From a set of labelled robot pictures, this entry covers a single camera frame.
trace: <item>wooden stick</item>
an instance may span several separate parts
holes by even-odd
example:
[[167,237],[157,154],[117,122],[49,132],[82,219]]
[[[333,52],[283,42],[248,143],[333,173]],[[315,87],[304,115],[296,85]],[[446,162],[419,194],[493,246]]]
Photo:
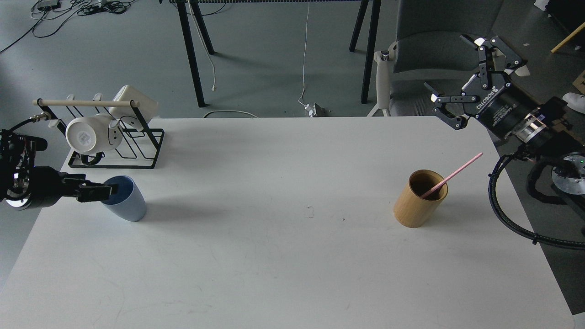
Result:
[[556,53],[557,50],[559,50],[562,46],[564,46],[567,42],[569,42],[573,37],[575,37],[583,29],[585,29],[585,22],[583,22],[583,24],[581,24],[578,28],[576,28],[574,31],[572,31],[572,33],[569,34],[568,37],[566,37],[563,41],[561,41],[559,44],[557,44],[556,47],[554,47],[550,52],[553,54]]
[[43,100],[39,98],[33,101],[33,105],[39,106],[88,106],[88,107],[140,107],[137,101],[70,101],[70,100]]
[[455,170],[452,174],[448,175],[447,178],[443,179],[442,181],[439,182],[439,184],[433,186],[432,189],[430,189],[428,192],[426,192],[425,194],[423,194],[421,196],[421,198],[426,198],[427,196],[430,196],[434,191],[438,190],[441,188],[441,186],[445,185],[445,183],[447,183],[448,180],[450,180],[451,178],[453,178],[453,176],[457,175],[458,173],[461,172],[461,170],[465,169],[468,165],[472,164],[475,160],[479,159],[480,156],[483,155],[483,152],[480,152],[478,155],[474,156],[471,160],[467,161],[463,166],[461,166],[459,169]]

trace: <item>electrical adapter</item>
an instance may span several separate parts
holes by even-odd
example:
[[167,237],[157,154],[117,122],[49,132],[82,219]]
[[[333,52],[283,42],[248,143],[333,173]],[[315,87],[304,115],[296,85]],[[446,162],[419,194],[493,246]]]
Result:
[[309,118],[319,118],[325,116],[325,109],[320,107],[317,103],[306,105],[305,110],[307,111],[305,114]]
[[37,9],[40,11],[52,11],[61,7],[61,1],[59,0],[42,0],[37,4]]

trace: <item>concrete floor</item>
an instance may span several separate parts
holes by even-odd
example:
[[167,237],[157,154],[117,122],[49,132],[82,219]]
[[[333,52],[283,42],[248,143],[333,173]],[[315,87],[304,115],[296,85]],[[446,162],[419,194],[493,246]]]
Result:
[[[34,24],[29,17],[32,3],[0,0],[0,47],[16,40]],[[585,68],[585,56],[570,45],[551,54],[550,49],[565,35],[532,3],[506,0],[494,31],[529,61],[532,75],[516,78],[516,83],[544,102],[552,96],[576,92],[571,82]],[[201,10],[213,12],[220,6],[202,4]],[[163,118],[200,118],[208,111],[227,109],[260,117],[304,116],[305,110],[297,99],[302,90],[307,6],[227,4],[220,13],[206,17],[218,54],[212,57],[217,79],[217,90],[212,92],[211,66],[201,44],[194,39],[205,100],[210,104],[205,108],[197,107],[177,11],[167,1],[159,5],[156,1],[138,0],[123,15],[75,16],[54,36],[38,39],[28,35],[0,54],[0,127],[8,128],[38,113],[39,109],[31,105],[33,99],[64,99],[75,94],[76,99],[87,100],[101,92],[107,100],[125,84],[158,100]],[[347,51],[358,7],[358,2],[310,5],[304,101],[317,102],[330,111],[330,116],[365,116],[374,103],[359,102],[367,18],[356,53]],[[395,1],[383,1],[377,50],[394,41],[396,7]],[[37,34],[54,31],[60,22],[43,22]],[[372,77],[372,101],[374,86]],[[575,132],[585,136],[583,116],[571,112],[569,119],[575,124]],[[20,132],[49,141],[49,150],[38,154],[38,164],[61,167],[68,146],[58,131],[38,123]],[[514,149],[515,142],[510,142],[499,151]],[[568,207],[543,205],[524,192],[529,169],[529,164],[512,163],[508,173],[533,227],[541,234],[583,240],[579,233],[583,222]],[[17,212],[6,203],[0,204],[0,289],[38,213],[39,210]],[[572,313],[585,312],[585,253],[546,246],[543,250]]]

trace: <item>black wire rack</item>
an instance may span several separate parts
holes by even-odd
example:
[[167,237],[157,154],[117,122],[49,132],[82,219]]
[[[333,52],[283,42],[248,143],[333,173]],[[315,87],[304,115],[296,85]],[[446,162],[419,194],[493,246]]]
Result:
[[[154,169],[159,158],[160,148],[163,144],[164,129],[151,128],[146,123],[144,116],[139,110],[140,102],[131,100],[129,102],[104,102],[104,101],[49,101],[39,98],[35,102],[43,111],[51,115],[51,119],[57,120],[56,127],[61,131],[63,136],[66,135],[67,124],[60,119],[50,108],[49,105],[65,107],[72,119],[86,115],[108,114],[113,120],[116,120],[108,111],[111,106],[131,107],[136,115],[136,119],[142,124],[142,131],[134,128],[128,128],[124,121],[120,120],[122,127],[122,143],[112,151],[98,153],[93,156],[86,156],[89,162],[83,161],[83,155],[73,151],[69,158],[68,165],[71,168],[106,168],[106,169]],[[80,111],[80,107],[93,108],[88,111]],[[99,161],[98,164],[91,164],[92,161]]]

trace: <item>chair backrest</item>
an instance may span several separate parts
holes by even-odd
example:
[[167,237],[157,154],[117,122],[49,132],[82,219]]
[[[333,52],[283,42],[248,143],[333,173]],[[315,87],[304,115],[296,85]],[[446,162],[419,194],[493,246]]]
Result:
[[477,53],[459,36],[491,37],[502,2],[399,0],[394,72],[474,69]]

